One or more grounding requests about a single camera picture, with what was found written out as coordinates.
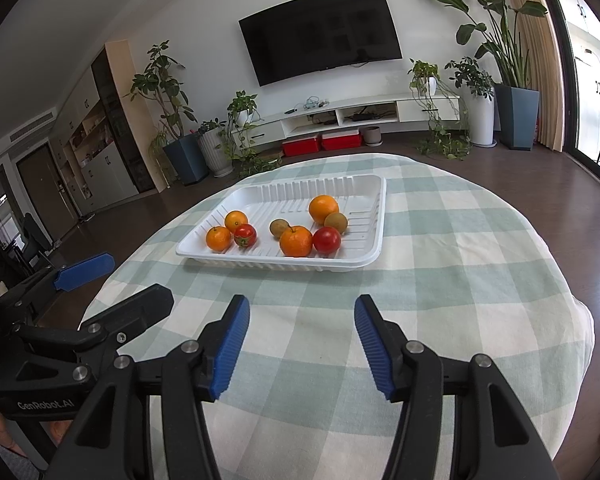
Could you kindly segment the smooth orange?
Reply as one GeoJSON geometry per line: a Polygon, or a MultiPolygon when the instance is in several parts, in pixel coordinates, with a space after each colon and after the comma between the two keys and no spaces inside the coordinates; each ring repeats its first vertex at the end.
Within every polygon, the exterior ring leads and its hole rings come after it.
{"type": "Polygon", "coordinates": [[[226,226],[212,226],[208,229],[204,241],[212,252],[225,252],[234,243],[234,238],[226,226]]]}
{"type": "Polygon", "coordinates": [[[330,214],[339,211],[337,201],[329,195],[315,196],[309,203],[309,214],[313,221],[322,226],[330,214]]]}

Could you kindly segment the small orange mandarin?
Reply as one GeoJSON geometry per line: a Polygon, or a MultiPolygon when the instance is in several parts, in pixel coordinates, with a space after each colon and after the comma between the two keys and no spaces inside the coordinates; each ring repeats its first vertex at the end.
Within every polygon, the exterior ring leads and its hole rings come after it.
{"type": "Polygon", "coordinates": [[[224,218],[224,226],[231,233],[234,233],[237,228],[248,223],[248,217],[240,210],[232,210],[224,218]]]}

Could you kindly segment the red tomato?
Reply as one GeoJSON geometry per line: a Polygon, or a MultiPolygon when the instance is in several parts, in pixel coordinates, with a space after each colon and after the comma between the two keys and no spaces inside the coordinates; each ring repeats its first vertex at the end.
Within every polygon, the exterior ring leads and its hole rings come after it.
{"type": "Polygon", "coordinates": [[[312,236],[312,243],[320,255],[331,255],[341,246],[341,235],[332,226],[322,226],[312,236]]]}
{"type": "Polygon", "coordinates": [[[238,247],[249,248],[256,244],[258,234],[251,224],[243,223],[235,229],[233,237],[238,247]]]}

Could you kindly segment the small yellow-brown fruit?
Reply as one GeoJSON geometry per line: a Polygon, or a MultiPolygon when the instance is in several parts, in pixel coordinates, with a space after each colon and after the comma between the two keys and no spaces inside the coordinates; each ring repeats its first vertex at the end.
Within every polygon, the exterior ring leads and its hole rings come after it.
{"type": "Polygon", "coordinates": [[[280,237],[290,228],[290,224],[285,219],[275,219],[270,223],[268,227],[276,240],[279,240],[280,237]]]}

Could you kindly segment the large rough orange mandarin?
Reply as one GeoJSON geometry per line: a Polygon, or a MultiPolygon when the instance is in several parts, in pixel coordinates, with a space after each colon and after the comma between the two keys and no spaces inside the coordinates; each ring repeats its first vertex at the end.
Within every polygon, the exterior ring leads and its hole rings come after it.
{"type": "Polygon", "coordinates": [[[312,236],[304,226],[291,226],[279,239],[280,250],[286,257],[307,257],[313,249],[312,236]]]}

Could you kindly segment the yellow-brown round fruit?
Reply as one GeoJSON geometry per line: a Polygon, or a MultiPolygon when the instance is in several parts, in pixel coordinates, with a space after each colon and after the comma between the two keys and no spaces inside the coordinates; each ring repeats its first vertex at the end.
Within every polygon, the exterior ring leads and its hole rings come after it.
{"type": "Polygon", "coordinates": [[[347,217],[339,211],[332,212],[329,214],[323,223],[323,226],[329,226],[330,228],[336,229],[341,235],[347,232],[349,221],[347,217]]]}

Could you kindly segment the wood and white cabinet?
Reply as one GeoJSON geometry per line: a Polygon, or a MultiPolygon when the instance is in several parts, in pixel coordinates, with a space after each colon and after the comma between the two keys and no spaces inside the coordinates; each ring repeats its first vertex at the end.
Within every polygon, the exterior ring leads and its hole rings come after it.
{"type": "Polygon", "coordinates": [[[55,120],[48,142],[82,216],[168,187],[148,105],[130,95],[135,73],[129,43],[107,42],[55,120]]]}

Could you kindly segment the plant in white ribbed pot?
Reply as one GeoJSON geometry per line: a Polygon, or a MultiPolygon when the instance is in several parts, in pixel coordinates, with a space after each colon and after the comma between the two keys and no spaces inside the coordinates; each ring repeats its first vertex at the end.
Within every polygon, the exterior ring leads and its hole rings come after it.
{"type": "Polygon", "coordinates": [[[223,148],[225,122],[218,118],[202,122],[195,132],[202,156],[216,178],[226,177],[233,172],[233,163],[223,148]]]}

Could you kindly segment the red storage box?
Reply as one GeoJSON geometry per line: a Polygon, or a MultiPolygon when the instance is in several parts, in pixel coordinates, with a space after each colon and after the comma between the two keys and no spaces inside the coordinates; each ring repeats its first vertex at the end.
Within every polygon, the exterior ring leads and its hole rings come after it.
{"type": "Polygon", "coordinates": [[[320,136],[312,134],[312,136],[298,136],[286,140],[282,144],[282,149],[285,157],[317,153],[320,150],[320,136]]]}
{"type": "Polygon", "coordinates": [[[358,129],[333,131],[321,134],[321,147],[325,151],[360,148],[362,143],[362,136],[358,129]]]}

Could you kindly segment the red storage box right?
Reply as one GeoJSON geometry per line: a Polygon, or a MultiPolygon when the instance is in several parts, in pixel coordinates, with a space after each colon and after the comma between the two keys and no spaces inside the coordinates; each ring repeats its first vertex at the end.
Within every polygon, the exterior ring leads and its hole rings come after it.
{"type": "Polygon", "coordinates": [[[358,129],[333,131],[321,134],[321,147],[325,151],[360,148],[362,143],[362,136],[358,129]]]}

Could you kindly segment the small grey pot on floor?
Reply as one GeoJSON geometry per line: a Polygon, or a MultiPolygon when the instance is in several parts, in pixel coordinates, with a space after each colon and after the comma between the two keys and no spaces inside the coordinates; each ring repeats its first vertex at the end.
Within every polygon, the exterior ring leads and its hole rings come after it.
{"type": "Polygon", "coordinates": [[[369,126],[361,129],[363,141],[367,146],[382,144],[382,133],[378,126],[369,126]]]}

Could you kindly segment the white tv console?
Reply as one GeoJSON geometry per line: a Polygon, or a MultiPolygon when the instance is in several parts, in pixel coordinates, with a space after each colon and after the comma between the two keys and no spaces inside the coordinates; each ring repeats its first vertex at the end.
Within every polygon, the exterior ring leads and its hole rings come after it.
{"type": "MultiPolygon", "coordinates": [[[[441,96],[436,96],[436,100],[442,118],[456,124],[449,104],[441,104],[441,96]]],[[[457,96],[452,97],[452,102],[460,105],[457,96]]],[[[368,126],[408,125],[416,129],[427,129],[427,116],[412,97],[412,92],[329,102],[310,110],[300,106],[292,113],[260,117],[252,122],[256,126],[252,132],[254,148],[298,136],[368,126]]]]}

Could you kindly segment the large leaf plant blue pot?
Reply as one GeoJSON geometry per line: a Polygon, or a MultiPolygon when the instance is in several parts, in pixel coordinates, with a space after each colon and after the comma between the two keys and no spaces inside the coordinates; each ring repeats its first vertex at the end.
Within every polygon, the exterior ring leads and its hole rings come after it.
{"type": "Polygon", "coordinates": [[[518,18],[545,18],[547,8],[535,0],[527,0],[519,6],[511,6],[506,0],[477,0],[489,15],[489,21],[483,23],[471,16],[464,0],[436,1],[468,18],[468,22],[457,29],[457,44],[468,44],[471,36],[480,32],[482,43],[475,57],[492,55],[501,76],[501,82],[495,86],[501,141],[511,150],[530,151],[538,124],[540,92],[530,88],[530,53],[522,47],[518,18]]]}

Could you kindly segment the beige curtain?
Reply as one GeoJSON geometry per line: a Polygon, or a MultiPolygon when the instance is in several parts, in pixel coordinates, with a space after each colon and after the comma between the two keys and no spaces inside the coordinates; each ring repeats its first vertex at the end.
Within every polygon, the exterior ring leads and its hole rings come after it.
{"type": "MultiPolygon", "coordinates": [[[[507,0],[515,8],[527,0],[507,0]]],[[[533,0],[548,8],[546,0],[533,0]]],[[[562,59],[550,13],[544,18],[521,16],[521,44],[529,51],[531,88],[540,92],[538,142],[561,152],[565,140],[565,97],[562,59]]]]}

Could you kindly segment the black wall television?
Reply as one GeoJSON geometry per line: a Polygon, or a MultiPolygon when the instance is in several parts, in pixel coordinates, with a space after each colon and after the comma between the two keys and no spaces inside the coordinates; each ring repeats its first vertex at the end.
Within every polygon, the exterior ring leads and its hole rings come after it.
{"type": "Polygon", "coordinates": [[[291,0],[239,27],[260,86],[402,58],[387,0],[291,0]]]}

